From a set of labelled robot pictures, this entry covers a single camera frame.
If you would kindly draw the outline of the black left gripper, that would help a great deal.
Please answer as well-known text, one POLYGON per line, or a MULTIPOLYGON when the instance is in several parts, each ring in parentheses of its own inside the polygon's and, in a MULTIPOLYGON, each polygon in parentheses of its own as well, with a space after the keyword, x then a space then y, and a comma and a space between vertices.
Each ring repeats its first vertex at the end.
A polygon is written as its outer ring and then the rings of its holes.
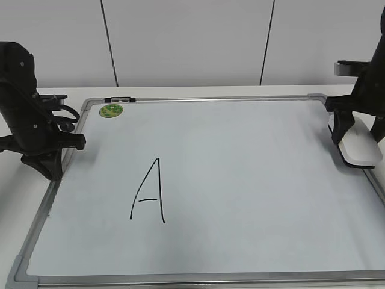
POLYGON ((39 96, 34 93, 27 99, 15 90, 1 90, 1 115, 11 131, 1 137, 1 151, 24 154, 21 162, 57 181, 63 175, 60 149, 83 150, 86 141, 74 133, 80 119, 75 109, 65 104, 47 107, 39 96))

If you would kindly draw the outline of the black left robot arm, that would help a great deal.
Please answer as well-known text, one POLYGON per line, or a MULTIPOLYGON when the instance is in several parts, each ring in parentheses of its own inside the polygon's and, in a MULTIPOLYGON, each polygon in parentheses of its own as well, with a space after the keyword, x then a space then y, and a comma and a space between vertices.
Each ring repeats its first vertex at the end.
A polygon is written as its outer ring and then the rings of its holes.
POLYGON ((63 149, 83 150, 86 144, 74 132, 80 115, 65 98, 41 95, 33 54, 19 43, 1 42, 1 115, 11 131, 1 137, 1 151, 21 154, 24 164, 48 180, 63 175, 63 149))

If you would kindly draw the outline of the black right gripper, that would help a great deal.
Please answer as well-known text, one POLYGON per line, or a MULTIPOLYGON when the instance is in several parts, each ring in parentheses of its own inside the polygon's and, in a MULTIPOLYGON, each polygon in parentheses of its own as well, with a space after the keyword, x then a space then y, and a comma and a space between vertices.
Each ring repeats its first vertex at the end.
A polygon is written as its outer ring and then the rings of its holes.
POLYGON ((338 145, 348 130, 355 124, 353 112, 376 116, 370 130, 374 140, 379 143, 385 138, 384 85, 355 85, 351 94, 328 97, 327 111, 333 111, 333 130, 331 139, 338 145))

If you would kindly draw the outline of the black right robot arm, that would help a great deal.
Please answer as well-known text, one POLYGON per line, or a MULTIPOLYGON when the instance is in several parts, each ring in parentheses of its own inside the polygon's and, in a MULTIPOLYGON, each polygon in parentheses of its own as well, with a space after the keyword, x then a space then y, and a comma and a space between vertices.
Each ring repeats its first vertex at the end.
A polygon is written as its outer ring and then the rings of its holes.
POLYGON ((380 39, 371 61, 339 60, 335 69, 337 76, 353 76, 357 81, 350 94, 329 97, 325 102, 326 110, 334 116, 333 143, 339 144, 354 125, 354 111, 375 116, 370 133, 380 142, 384 138, 384 39, 380 39))

